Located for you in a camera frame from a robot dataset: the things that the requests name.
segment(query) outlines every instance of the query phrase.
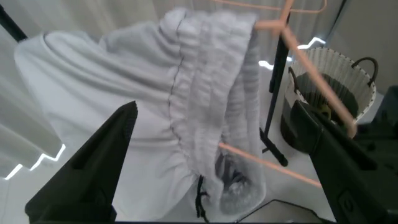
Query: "clothes hanger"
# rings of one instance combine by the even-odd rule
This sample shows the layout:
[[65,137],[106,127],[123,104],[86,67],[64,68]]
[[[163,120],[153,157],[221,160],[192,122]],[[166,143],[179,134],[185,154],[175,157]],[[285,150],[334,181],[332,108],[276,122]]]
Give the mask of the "clothes hanger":
[[[230,1],[224,1],[224,0],[212,0],[212,1],[222,2],[222,3],[226,3],[226,4],[237,5],[237,6],[243,6],[243,7],[256,7],[256,8],[261,8],[261,9],[269,9],[269,7],[267,7],[267,6],[255,6],[252,4],[230,2]],[[312,62],[309,61],[309,59],[307,58],[305,53],[297,48],[297,46],[299,45],[299,42],[297,41],[293,32],[290,30],[289,26],[286,23],[289,12],[291,12],[292,10],[295,10],[295,12],[319,13],[325,9],[325,7],[327,5],[327,1],[324,0],[324,7],[317,12],[301,11],[299,9],[290,9],[292,7],[293,3],[294,3],[294,0],[286,0],[285,1],[285,5],[282,9],[279,20],[258,21],[254,25],[254,28],[256,30],[271,29],[273,35],[282,34],[282,38],[285,41],[286,45],[293,51],[293,53],[297,57],[298,61],[301,62],[302,65],[304,66],[304,68],[307,70],[308,76],[310,77],[311,81],[314,82],[315,86],[320,90],[321,94],[329,101],[330,106],[336,111],[337,115],[340,117],[340,119],[344,122],[345,126],[348,128],[348,136],[350,138],[353,138],[356,134],[356,125],[354,124],[354,118],[349,113],[349,111],[347,110],[345,105],[336,96],[335,92],[330,88],[329,84],[327,84],[327,82],[319,74],[318,70],[315,68],[315,66],[312,64]],[[240,149],[237,149],[233,146],[229,146],[222,142],[219,143],[218,146],[222,149],[229,150],[237,155],[243,156],[243,157],[250,159],[254,162],[263,164],[263,165],[265,165],[271,169],[277,170],[279,172],[283,172],[291,177],[302,180],[302,181],[312,184],[316,187],[322,187],[322,185],[315,180],[306,178],[296,172],[293,172],[291,170],[282,168],[282,167],[280,167],[276,164],[273,164],[271,162],[257,158],[256,156],[250,155],[249,153],[244,152]]]

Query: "white floor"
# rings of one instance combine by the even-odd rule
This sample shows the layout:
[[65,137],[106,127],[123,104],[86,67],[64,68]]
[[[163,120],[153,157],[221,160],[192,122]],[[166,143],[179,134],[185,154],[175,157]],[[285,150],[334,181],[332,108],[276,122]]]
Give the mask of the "white floor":
[[[261,99],[261,126],[264,127],[267,119],[267,112],[271,94],[268,92],[269,79],[271,72],[264,69],[262,71],[260,92]],[[281,86],[280,96],[283,96],[287,83],[285,75]],[[318,180],[315,169],[312,166],[310,158],[301,152],[292,149],[280,135],[279,121],[282,107],[282,97],[279,97],[277,108],[272,120],[272,126],[269,138],[285,154],[289,160],[288,169],[298,172],[308,178]],[[371,121],[376,114],[382,100],[382,95],[378,94],[376,102],[371,110],[362,119],[363,122]],[[28,223],[28,218],[24,213],[24,206],[31,197],[53,176],[61,166],[66,163],[71,156],[68,150],[61,155],[58,162],[43,161],[41,165],[32,172],[23,168],[11,180],[0,180],[0,223]],[[264,159],[277,163],[270,152],[264,154]],[[322,189],[306,184],[300,180],[291,178],[280,172],[265,168],[267,181],[267,196],[264,203],[272,199],[285,200],[296,203],[303,207],[314,210],[319,217],[334,220],[325,194]],[[162,221],[193,221],[202,222],[202,219],[196,218],[196,213],[191,206],[187,206],[187,199],[184,198]],[[211,220],[212,222],[222,222],[220,220]]]

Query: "black drawstring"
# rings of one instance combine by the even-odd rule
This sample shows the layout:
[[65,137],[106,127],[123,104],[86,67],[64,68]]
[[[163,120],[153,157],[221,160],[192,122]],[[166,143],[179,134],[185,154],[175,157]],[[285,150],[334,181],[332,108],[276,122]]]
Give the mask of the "black drawstring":
[[201,204],[201,197],[202,196],[208,196],[206,192],[200,192],[201,185],[203,184],[203,176],[199,176],[199,181],[198,181],[198,190],[197,190],[197,197],[195,199],[195,207],[197,209],[197,217],[203,217],[204,221],[206,223],[209,223],[209,220],[206,217],[206,211],[203,208],[203,205]]

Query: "white curtain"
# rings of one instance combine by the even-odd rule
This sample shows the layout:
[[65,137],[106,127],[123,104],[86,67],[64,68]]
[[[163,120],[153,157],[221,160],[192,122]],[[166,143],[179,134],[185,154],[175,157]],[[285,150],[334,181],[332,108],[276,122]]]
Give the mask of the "white curtain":
[[[320,14],[292,13],[290,26],[298,41],[307,44],[313,37],[326,39],[343,0],[329,0]],[[283,0],[239,2],[282,7]],[[6,12],[28,35],[51,30],[84,30],[101,36],[139,21],[158,21],[174,7],[217,11],[255,12],[260,19],[277,19],[279,11],[244,8],[210,0],[0,0]],[[323,0],[296,0],[293,8],[319,9]],[[61,142],[44,121],[15,69],[12,52],[16,42],[0,29],[0,176],[5,177],[18,164],[32,167],[41,153],[55,157]],[[262,59],[273,63],[277,38],[269,31],[259,34]]]
[[42,154],[55,157],[61,148],[16,70],[16,45],[0,27],[0,177],[18,165],[30,169]]

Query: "black and white basket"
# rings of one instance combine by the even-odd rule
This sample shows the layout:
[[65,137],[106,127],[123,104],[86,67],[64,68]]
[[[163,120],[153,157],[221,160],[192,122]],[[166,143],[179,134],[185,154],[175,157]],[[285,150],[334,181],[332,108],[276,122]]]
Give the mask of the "black and white basket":
[[[371,57],[364,57],[354,62],[332,49],[323,47],[306,50],[306,54],[353,115],[356,123],[369,110],[376,97],[374,81],[378,70],[377,61]],[[358,66],[358,63],[363,60],[370,60],[374,64],[372,76]],[[293,127],[290,126],[289,118],[295,100],[318,108],[332,122],[343,125],[338,115],[328,106],[327,100],[309,79],[306,69],[300,62],[295,61],[287,72],[289,73],[289,84],[285,91],[280,130],[284,139],[291,146],[294,147],[296,134]]]

